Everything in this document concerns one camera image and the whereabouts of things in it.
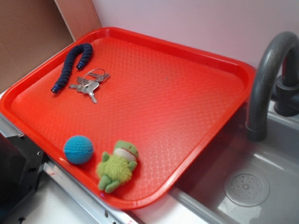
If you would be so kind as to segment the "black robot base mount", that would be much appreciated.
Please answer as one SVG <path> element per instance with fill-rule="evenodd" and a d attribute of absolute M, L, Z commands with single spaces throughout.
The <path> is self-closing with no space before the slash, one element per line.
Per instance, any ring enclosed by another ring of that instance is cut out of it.
<path fill-rule="evenodd" d="M 28 137 L 0 136 L 0 218 L 37 191 L 44 151 Z"/>

